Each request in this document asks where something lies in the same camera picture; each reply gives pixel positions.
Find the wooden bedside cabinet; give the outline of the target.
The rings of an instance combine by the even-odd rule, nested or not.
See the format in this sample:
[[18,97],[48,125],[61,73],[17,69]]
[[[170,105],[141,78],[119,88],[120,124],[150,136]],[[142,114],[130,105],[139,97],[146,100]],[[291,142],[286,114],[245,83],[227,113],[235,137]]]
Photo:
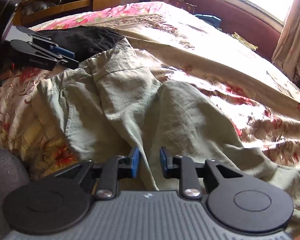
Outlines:
[[[34,2],[52,2],[53,7],[34,12],[30,15],[23,15],[22,9]],[[14,25],[31,26],[31,24],[55,17],[69,11],[89,9],[91,11],[100,11],[120,5],[121,0],[27,0],[21,2],[13,17]]]

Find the beige floral curtain right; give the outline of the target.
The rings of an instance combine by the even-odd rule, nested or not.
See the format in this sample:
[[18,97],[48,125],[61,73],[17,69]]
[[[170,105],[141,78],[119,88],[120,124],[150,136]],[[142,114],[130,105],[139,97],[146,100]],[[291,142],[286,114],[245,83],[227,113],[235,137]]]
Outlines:
[[300,0],[294,0],[272,55],[272,63],[293,79],[300,59]]

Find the yellow green cloth item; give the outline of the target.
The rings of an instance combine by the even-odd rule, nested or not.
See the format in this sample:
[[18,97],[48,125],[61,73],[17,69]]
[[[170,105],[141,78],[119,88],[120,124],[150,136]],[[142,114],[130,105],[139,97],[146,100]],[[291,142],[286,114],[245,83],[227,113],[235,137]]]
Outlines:
[[258,46],[253,45],[252,43],[248,42],[247,40],[245,40],[242,36],[240,36],[238,33],[234,32],[231,35],[234,39],[236,39],[237,41],[239,41],[241,44],[245,45],[246,47],[248,47],[249,49],[251,49],[252,51],[257,51]]

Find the dark blue cloth item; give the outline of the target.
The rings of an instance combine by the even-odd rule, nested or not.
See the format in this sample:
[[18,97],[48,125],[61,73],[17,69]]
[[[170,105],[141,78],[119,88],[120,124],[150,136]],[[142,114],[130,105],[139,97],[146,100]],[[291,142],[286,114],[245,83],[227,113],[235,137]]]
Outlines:
[[202,14],[195,14],[196,18],[208,23],[209,25],[215,27],[216,29],[220,28],[220,24],[222,20],[213,15],[202,15]]

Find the black folded garment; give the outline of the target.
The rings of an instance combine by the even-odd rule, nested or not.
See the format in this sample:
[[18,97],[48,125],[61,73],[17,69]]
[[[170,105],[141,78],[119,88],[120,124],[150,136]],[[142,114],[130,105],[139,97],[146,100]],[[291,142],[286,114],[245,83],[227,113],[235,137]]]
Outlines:
[[42,30],[38,33],[50,38],[61,48],[73,52],[78,62],[114,48],[124,38],[113,29],[96,26]]

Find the floral beige bed cover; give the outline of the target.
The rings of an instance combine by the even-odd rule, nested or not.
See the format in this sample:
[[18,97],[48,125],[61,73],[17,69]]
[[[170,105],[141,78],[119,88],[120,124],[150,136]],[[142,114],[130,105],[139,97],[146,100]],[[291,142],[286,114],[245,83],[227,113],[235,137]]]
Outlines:
[[[245,147],[300,169],[300,89],[285,74],[232,37],[190,14],[156,12],[100,19],[128,38],[161,82],[182,81],[208,96],[232,121]],[[0,87],[0,147],[34,165],[42,176],[74,156],[56,133],[37,93],[53,72],[6,72]]]

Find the pink floral quilt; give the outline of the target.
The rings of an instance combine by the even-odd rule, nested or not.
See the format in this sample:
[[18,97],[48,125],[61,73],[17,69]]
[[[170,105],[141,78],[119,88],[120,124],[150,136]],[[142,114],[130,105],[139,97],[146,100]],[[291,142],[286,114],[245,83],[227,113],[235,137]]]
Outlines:
[[100,11],[89,11],[60,17],[54,20],[44,21],[43,23],[33,25],[31,30],[41,31],[50,29],[73,28],[86,23],[95,23],[100,19],[113,18],[121,16],[135,16],[143,14],[154,14],[165,11],[168,4],[165,2],[139,2],[118,5],[117,7],[107,8]]

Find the maroon padded headboard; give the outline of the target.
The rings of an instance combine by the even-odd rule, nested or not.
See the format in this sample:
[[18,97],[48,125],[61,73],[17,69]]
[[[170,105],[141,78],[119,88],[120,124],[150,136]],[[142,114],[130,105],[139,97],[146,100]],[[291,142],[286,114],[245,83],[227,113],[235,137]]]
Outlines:
[[185,0],[196,6],[196,13],[221,19],[220,28],[227,34],[238,33],[257,46],[256,53],[271,61],[282,30],[281,24],[241,0]]

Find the light green linen pants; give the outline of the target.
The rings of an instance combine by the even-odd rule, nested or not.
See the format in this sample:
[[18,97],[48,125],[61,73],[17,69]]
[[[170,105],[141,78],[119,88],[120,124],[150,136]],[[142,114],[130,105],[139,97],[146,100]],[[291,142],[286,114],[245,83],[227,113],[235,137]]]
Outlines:
[[162,175],[162,146],[199,163],[218,159],[285,190],[295,205],[287,231],[300,234],[300,170],[245,148],[207,96],[184,82],[157,80],[126,39],[75,70],[40,81],[37,89],[77,158],[99,163],[136,146],[148,190],[178,187]]

